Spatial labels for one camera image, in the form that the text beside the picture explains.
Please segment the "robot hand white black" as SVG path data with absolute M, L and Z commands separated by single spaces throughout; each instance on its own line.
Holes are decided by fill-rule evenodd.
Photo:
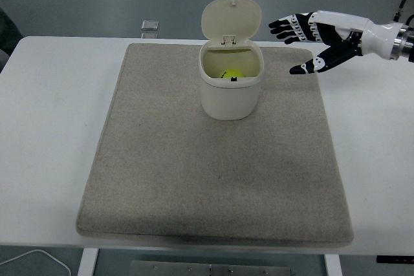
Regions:
M 365 17 L 323 10 L 282 17 L 268 27 L 287 45 L 322 42 L 328 46 L 313 59 L 292 67 L 292 75 L 325 72 L 355 56 L 372 53 L 383 59 L 398 59 L 408 34 L 402 23 L 377 25 Z

